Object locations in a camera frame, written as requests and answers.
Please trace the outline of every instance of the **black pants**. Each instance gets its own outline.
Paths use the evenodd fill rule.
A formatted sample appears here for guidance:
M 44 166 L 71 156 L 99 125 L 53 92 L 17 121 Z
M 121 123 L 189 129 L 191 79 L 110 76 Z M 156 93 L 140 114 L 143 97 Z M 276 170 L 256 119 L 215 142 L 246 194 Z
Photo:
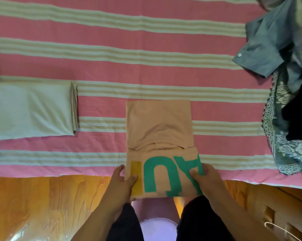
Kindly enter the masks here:
M 185 206 L 177 226 L 177 233 L 177 241 L 234 241 L 205 196 L 199 196 Z M 127 203 L 123 206 L 119 219 L 112 225 L 106 241 L 143 240 L 137 215 L 133 207 Z

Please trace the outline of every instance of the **forearm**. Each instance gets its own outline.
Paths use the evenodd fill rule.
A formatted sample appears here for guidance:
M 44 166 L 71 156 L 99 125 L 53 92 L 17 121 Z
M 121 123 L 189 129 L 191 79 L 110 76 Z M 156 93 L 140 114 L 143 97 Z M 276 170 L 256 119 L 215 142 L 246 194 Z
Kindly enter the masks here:
M 230 196 L 210 202 L 236 241 L 277 241 L 263 225 L 253 219 Z
M 105 241 L 112 224 L 112 215 L 98 206 L 71 241 Z

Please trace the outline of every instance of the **bed sheet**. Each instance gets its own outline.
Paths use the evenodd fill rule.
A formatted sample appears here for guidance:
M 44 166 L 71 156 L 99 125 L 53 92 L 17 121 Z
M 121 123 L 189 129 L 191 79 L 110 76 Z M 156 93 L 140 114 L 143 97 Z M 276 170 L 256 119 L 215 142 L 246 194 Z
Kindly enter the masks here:
M 270 79 L 232 62 L 255 0 L 0 0 L 0 82 L 78 84 L 76 136 L 0 141 L 0 176 L 111 175 L 125 101 L 189 99 L 201 161 L 224 179 L 302 188 L 279 174 L 261 118 Z

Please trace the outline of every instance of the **person's left hand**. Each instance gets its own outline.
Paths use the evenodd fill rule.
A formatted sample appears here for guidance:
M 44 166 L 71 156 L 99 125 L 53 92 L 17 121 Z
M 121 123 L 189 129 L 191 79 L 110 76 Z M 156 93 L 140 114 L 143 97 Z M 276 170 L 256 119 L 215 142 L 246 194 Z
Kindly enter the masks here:
M 120 176 L 123 169 L 124 165 L 121 165 L 114 170 L 99 204 L 112 215 L 113 221 L 116 221 L 121 215 L 123 205 L 130 201 L 131 188 L 137 181 L 137 175 L 133 175 L 124 181 L 124 177 Z

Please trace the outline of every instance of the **wire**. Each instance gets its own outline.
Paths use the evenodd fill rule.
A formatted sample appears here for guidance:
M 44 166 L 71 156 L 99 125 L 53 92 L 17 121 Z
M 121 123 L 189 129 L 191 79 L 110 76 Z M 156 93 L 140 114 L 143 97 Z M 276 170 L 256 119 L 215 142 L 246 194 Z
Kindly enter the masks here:
M 277 225 L 275 225 L 275 224 L 273 224 L 273 223 L 271 223 L 271 222 L 265 222 L 265 228 L 267 227 L 267 225 L 266 224 L 271 224 L 271 225 L 274 225 L 274 226 L 276 226 L 276 227 L 279 227 L 279 226 L 277 226 Z M 292 233 L 290 233 L 290 232 L 288 232 L 287 230 L 285 230 L 285 229 L 283 229 L 282 227 L 279 227 L 280 229 L 282 229 L 282 230 L 284 230 L 286 233 L 289 233 L 291 236 L 293 236 L 294 238 L 296 238 L 298 241 L 301 241 L 299 238 L 297 238 L 295 235 L 293 235 Z

